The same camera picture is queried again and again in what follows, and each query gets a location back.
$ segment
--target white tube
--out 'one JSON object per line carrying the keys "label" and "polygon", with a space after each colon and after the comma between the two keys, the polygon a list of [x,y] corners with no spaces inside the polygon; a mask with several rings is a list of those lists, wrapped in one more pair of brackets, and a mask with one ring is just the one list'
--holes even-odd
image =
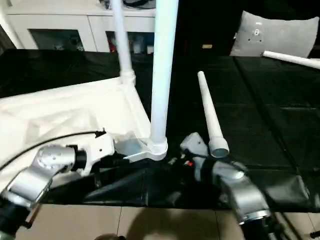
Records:
{"label": "white tube", "polygon": [[5,12],[5,7],[0,4],[0,25],[2,29],[5,31],[5,33],[8,35],[10,38],[11,42],[17,49],[23,49],[23,45],[20,42],[20,39],[18,38],[15,30],[12,28],[10,25],[10,22],[8,20],[8,17]]}
{"label": "white tube", "polygon": [[150,141],[159,151],[168,147],[166,124],[178,3],[179,0],[156,1]]}
{"label": "white tube", "polygon": [[198,72],[199,86],[202,96],[206,126],[209,134],[209,149],[215,158],[223,158],[229,154],[229,146],[222,134],[219,120],[210,95],[206,77],[203,71]]}
{"label": "white tube", "polygon": [[278,52],[273,52],[273,51],[264,51],[262,56],[272,58],[272,59],[278,59],[294,64],[299,64],[315,69],[320,69],[320,61],[317,60],[312,60],[308,58],[303,58],[299,56],[292,56],[288,54],[283,54],[283,53],[278,53]]}
{"label": "white tube", "polygon": [[113,21],[115,27],[116,50],[120,62],[120,76],[124,79],[132,79],[135,73],[132,69],[128,34],[125,29],[122,0],[111,0]]}

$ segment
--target floor tile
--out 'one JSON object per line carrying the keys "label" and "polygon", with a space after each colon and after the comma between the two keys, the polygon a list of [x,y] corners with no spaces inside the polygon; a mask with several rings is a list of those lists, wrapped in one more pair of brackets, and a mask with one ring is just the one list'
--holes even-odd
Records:
{"label": "floor tile", "polygon": [[221,240],[244,240],[241,227],[232,211],[216,211]]}
{"label": "floor tile", "polygon": [[212,210],[123,207],[118,235],[127,240],[218,240]]}
{"label": "floor tile", "polygon": [[[292,226],[295,228],[296,232],[299,234],[301,239],[309,240],[310,233],[314,232],[315,229],[309,218],[308,213],[299,213],[299,212],[286,212],[284,214],[286,218],[291,222]],[[294,232],[290,229],[288,223],[285,221],[285,218],[281,213],[277,212],[276,216],[281,224],[285,227],[285,232],[292,240],[298,240]]]}
{"label": "floor tile", "polygon": [[121,207],[43,205],[31,229],[20,228],[17,240],[94,240],[116,234]]}

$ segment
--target pipe end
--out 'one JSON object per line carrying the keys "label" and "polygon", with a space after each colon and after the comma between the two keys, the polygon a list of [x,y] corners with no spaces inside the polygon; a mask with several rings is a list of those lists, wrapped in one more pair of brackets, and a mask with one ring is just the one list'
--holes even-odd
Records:
{"label": "pipe end", "polygon": [[215,136],[209,141],[210,154],[215,158],[224,158],[229,154],[227,141],[220,136]]}
{"label": "pipe end", "polygon": [[198,74],[197,74],[197,75],[198,75],[198,79],[199,79],[199,78],[206,78],[206,77],[205,77],[205,73],[204,73],[203,71],[198,71]]}

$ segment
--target table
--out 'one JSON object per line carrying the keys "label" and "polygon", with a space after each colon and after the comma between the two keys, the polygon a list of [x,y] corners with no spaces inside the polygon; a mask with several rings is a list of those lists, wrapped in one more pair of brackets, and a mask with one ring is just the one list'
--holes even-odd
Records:
{"label": "table", "polygon": [[[152,57],[134,55],[136,89],[150,117]],[[0,57],[0,96],[117,77],[112,53],[8,50]],[[167,163],[198,132],[208,142],[197,72],[204,71],[222,132],[237,161],[275,211],[320,212],[320,72],[262,57],[176,57],[167,119],[169,151],[50,191],[55,204],[220,209],[219,191],[182,179]]]}

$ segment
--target cabinet door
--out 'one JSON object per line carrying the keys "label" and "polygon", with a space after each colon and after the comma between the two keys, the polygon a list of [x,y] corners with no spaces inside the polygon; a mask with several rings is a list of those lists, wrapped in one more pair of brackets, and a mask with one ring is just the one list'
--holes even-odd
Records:
{"label": "cabinet door", "polygon": [[87,16],[9,15],[25,49],[96,52]]}
{"label": "cabinet door", "polygon": [[[89,16],[95,45],[98,52],[114,52],[115,25],[112,16]],[[130,51],[147,53],[154,46],[155,18],[125,16],[125,29],[128,32]]]}

